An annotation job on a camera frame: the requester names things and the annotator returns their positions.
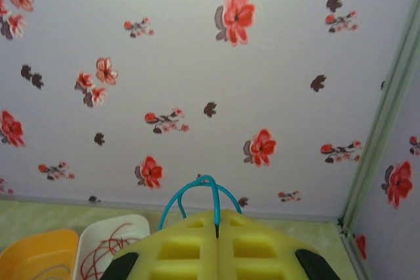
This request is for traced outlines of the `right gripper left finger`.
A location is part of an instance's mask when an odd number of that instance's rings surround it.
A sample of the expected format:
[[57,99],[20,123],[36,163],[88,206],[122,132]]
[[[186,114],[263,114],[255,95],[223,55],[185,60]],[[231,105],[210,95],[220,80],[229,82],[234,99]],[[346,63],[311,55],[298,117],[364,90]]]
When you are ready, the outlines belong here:
[[102,279],[216,279],[214,214],[192,214],[119,250]]

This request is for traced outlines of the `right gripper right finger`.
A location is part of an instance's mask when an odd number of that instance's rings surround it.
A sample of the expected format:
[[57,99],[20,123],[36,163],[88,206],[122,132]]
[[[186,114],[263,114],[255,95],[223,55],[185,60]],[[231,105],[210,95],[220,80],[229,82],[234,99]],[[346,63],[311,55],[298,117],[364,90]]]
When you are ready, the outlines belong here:
[[217,243],[219,279],[339,278],[312,245],[232,210],[221,211]]

